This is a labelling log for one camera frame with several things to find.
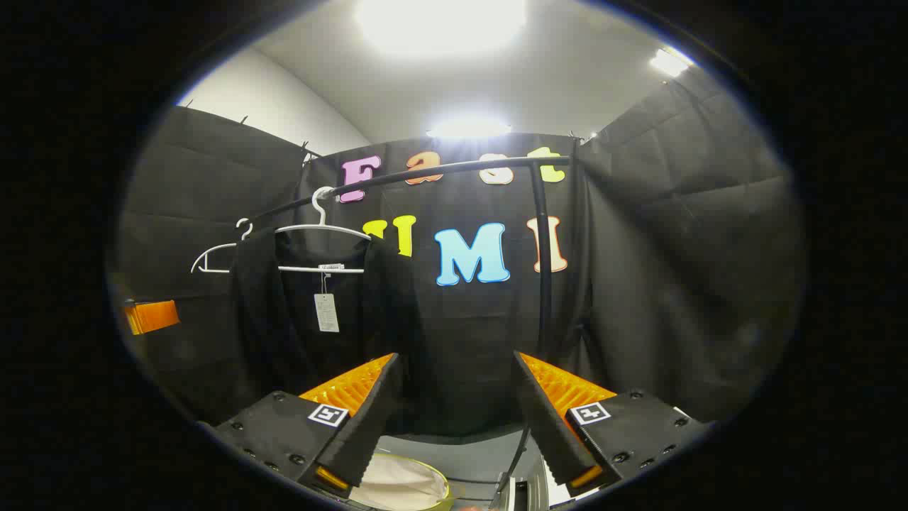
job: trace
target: ceiling light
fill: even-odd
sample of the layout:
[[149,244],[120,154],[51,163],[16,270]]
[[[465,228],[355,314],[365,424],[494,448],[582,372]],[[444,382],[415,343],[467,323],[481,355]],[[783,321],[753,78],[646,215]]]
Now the ceiling light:
[[510,133],[510,126],[491,119],[457,119],[442,123],[426,132],[428,136],[481,137]]
[[656,50],[656,56],[649,61],[649,64],[659,71],[662,71],[666,75],[669,75],[672,78],[677,78],[682,71],[687,69],[693,63],[691,63],[687,57],[683,56],[677,51],[668,53],[665,50],[659,49]]
[[470,53],[514,37],[527,22],[526,0],[360,0],[356,21],[387,53]]

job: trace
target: white cloth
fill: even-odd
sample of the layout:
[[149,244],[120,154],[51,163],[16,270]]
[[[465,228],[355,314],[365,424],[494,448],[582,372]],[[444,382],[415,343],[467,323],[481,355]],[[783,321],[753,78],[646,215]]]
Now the white cloth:
[[421,511],[448,496],[448,481],[438,470],[414,459],[375,453],[350,499],[388,511]]

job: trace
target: black garment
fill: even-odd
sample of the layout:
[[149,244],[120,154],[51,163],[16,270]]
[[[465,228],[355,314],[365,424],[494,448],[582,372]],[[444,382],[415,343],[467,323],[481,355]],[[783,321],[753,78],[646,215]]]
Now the black garment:
[[[400,354],[406,409],[395,417],[395,433],[407,428],[421,371],[416,346],[422,329],[413,294],[410,259],[397,247],[373,236],[347,253],[316,253],[299,232],[273,229],[252,234],[236,250],[232,295],[238,312],[247,370],[263,393],[301,394],[373,358]],[[339,333],[322,332],[314,296],[321,293],[321,273],[282,272],[280,266],[343,263],[363,274],[333,273],[326,279],[334,294]]]

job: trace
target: white ceiling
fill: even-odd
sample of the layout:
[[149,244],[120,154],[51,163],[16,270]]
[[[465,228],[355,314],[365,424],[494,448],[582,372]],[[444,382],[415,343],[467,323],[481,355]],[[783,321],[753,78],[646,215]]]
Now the white ceiling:
[[527,4],[519,34],[485,54],[384,55],[355,23],[355,0],[327,2],[255,46],[372,143],[422,136],[464,113],[515,132],[589,136],[665,79],[648,64],[661,44],[636,26],[573,0]]

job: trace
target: hanger hook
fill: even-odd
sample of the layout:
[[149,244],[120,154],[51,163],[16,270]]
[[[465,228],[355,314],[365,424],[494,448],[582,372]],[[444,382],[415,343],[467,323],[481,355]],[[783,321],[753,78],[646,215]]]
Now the hanger hook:
[[[240,218],[239,220],[237,220],[236,227],[240,228],[240,225],[242,225],[243,222],[249,222],[249,218]],[[242,241],[242,240],[246,239],[246,236],[248,236],[250,232],[252,232],[252,222],[249,222],[249,228],[246,229],[245,233],[242,233],[242,236],[240,236],[240,240]]]
[[319,216],[319,225],[325,225],[325,208],[323,208],[319,205],[319,195],[321,195],[322,192],[330,192],[333,189],[334,188],[332,188],[330,186],[323,186],[323,187],[319,188],[318,190],[316,190],[314,193],[312,193],[312,207],[314,207],[316,209],[316,211],[319,212],[319,215],[320,215]]

